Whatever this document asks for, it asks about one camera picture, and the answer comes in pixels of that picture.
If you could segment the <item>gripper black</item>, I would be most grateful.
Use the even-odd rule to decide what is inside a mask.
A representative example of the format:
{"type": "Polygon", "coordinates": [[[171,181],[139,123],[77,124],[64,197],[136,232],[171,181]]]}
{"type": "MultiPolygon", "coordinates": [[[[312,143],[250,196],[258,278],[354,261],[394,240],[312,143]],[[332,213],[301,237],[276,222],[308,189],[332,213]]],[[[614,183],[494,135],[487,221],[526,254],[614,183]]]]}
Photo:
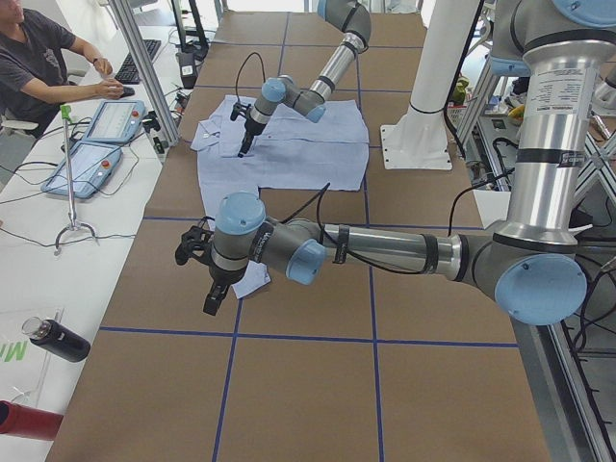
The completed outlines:
{"type": "Polygon", "coordinates": [[[244,123],[244,137],[242,139],[242,144],[238,153],[238,156],[240,158],[244,157],[248,153],[253,143],[254,137],[261,135],[264,129],[264,123],[254,119],[251,115],[246,116],[244,123]]]}
{"type": "Polygon", "coordinates": [[[220,305],[228,293],[228,286],[239,282],[246,272],[246,259],[240,260],[216,260],[209,261],[209,273],[212,278],[210,291],[205,297],[203,312],[210,316],[218,313],[220,305]]]}

